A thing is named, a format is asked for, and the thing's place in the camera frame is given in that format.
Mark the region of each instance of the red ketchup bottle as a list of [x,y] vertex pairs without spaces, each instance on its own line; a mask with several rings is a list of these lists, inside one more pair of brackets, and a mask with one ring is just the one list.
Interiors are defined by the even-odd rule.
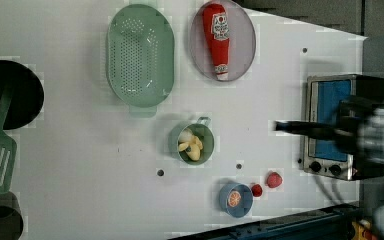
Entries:
[[210,4],[204,9],[204,32],[217,78],[228,80],[227,64],[229,62],[229,26],[224,7],[220,4]]

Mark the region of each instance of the toaster oven knob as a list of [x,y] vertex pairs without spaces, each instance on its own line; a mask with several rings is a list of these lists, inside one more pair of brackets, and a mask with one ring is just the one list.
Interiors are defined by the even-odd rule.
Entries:
[[333,176],[341,175],[342,169],[338,165],[333,165],[329,168],[329,171],[333,174]]
[[310,169],[313,170],[313,172],[319,172],[320,169],[322,169],[322,165],[320,165],[319,162],[312,162],[310,164]]

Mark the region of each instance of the green bowl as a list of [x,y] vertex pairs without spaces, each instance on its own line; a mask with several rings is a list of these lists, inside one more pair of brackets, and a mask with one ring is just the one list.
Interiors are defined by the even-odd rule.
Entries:
[[[170,132],[169,136],[169,149],[173,157],[182,160],[189,165],[201,165],[205,163],[211,157],[214,151],[214,135],[208,128],[210,121],[211,120],[208,117],[201,117],[194,124],[178,124]],[[201,150],[201,156],[198,161],[191,160],[185,151],[178,151],[180,133],[185,129],[190,129],[192,133],[202,142],[203,149]]]

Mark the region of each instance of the ketchup label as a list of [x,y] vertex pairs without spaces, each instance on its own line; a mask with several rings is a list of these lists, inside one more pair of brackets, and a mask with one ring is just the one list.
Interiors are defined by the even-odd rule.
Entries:
[[215,66],[215,70],[217,74],[227,72],[227,65],[226,64],[220,64],[218,66]]
[[229,39],[229,26],[227,25],[225,12],[213,15],[211,33],[214,34],[214,39],[216,40],[224,41]]

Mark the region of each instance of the spatula handle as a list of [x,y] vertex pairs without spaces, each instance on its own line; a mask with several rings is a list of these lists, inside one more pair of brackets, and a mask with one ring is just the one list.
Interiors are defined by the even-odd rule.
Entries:
[[4,129],[4,123],[11,105],[12,95],[14,94],[14,86],[6,84],[0,101],[0,129]]

